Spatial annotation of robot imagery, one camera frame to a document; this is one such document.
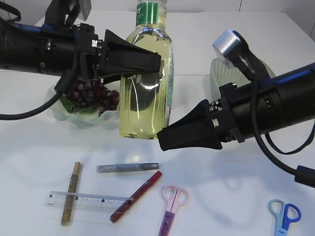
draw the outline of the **pen cap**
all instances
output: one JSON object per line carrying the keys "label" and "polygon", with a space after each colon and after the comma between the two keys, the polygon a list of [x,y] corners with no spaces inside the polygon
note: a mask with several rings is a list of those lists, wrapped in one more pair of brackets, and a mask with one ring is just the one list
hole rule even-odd
{"label": "pen cap", "polygon": [[144,171],[157,170],[157,169],[158,169],[158,163],[143,163]]}
{"label": "pen cap", "polygon": [[79,175],[81,171],[81,162],[77,161],[73,167],[73,175]]}

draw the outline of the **purple grapes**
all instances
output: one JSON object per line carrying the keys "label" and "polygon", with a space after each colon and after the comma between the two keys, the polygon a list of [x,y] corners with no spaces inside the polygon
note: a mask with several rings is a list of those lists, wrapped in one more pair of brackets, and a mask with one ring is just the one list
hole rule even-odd
{"label": "purple grapes", "polygon": [[76,111],[98,106],[99,116],[106,111],[117,110],[119,104],[119,92],[110,91],[101,80],[90,82],[78,80],[66,97],[74,104]]}

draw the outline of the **silver pen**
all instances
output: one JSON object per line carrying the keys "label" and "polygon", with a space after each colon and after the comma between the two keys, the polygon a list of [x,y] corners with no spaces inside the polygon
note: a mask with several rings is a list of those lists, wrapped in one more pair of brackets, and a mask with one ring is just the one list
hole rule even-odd
{"label": "silver pen", "polygon": [[118,165],[101,165],[96,167],[97,173],[108,172],[128,172],[128,171],[148,171],[157,170],[158,163],[138,163],[138,164],[118,164]]}

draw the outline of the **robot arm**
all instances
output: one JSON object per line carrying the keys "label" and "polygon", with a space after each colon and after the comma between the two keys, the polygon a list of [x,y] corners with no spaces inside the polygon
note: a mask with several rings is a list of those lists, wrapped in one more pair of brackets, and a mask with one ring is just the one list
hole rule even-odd
{"label": "robot arm", "polygon": [[[0,8],[19,11],[5,3]],[[43,106],[17,115],[0,115],[0,120],[24,119],[46,110],[67,94],[78,78],[118,81],[122,74],[160,71],[161,56],[136,47],[106,30],[98,38],[94,26],[74,25],[77,17],[86,20],[90,0],[52,0],[41,27],[7,22],[0,18],[0,68],[61,76],[56,95]]]}
{"label": "robot arm", "polygon": [[[315,187],[315,170],[298,166],[295,170],[277,159],[261,135],[315,118],[315,63],[269,78],[263,63],[249,50],[236,31],[226,31],[214,44],[218,57],[227,66],[236,66],[250,84],[229,83],[220,87],[221,98],[201,101],[184,118],[161,130],[157,136],[162,150],[204,147],[222,149],[221,142],[255,137],[264,154],[279,168],[295,176],[295,181]],[[314,139],[315,125],[301,151]]]}

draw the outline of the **glass bowl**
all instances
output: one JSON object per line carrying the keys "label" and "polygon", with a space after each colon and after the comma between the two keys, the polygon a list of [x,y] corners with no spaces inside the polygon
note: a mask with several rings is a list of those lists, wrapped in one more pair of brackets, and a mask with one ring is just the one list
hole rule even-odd
{"label": "glass bowl", "polygon": [[[45,102],[52,98],[56,92],[54,87],[56,85],[52,85],[47,92],[45,97]],[[109,90],[120,90],[120,81],[112,82],[105,85]],[[94,111],[78,111],[69,113],[64,105],[58,100],[53,106],[50,108],[53,112],[54,117],[57,120],[68,121],[74,124],[85,123],[87,125],[96,125],[101,121],[113,121],[119,118],[119,106],[116,111],[105,111],[100,117],[98,116],[98,110],[94,109]]]}
{"label": "glass bowl", "polygon": [[[261,62],[267,68],[270,78],[274,78],[275,74],[270,67],[262,60]],[[212,101],[221,97],[219,87],[228,83],[236,83],[237,87],[240,87],[249,84],[250,81],[238,68],[233,67],[229,69],[219,58],[212,60],[210,69],[210,95]]]}

